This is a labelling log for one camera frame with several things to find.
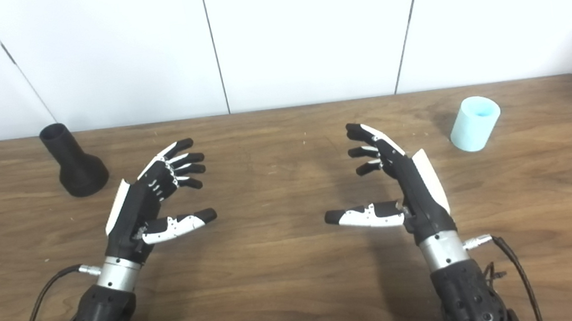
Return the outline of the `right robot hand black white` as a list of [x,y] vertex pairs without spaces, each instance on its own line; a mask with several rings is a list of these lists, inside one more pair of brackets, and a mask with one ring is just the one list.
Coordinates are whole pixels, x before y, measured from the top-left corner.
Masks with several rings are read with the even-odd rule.
[[363,146],[350,149],[348,155],[352,158],[371,158],[356,169],[357,175],[384,171],[397,181],[403,199],[328,210],[324,215],[327,224],[404,226],[408,233],[413,234],[416,245],[440,232],[456,231],[442,185],[423,149],[410,157],[385,133],[366,124],[347,123],[346,130],[349,139],[364,142]]

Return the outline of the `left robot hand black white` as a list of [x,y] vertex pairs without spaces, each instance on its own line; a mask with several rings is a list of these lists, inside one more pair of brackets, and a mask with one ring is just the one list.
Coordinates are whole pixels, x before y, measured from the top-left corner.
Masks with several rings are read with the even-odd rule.
[[107,257],[145,264],[154,245],[174,240],[217,218],[215,209],[159,217],[162,203],[178,189],[201,189],[190,177],[205,172],[202,153],[189,153],[192,139],[176,141],[155,155],[137,179],[121,180],[105,227]]

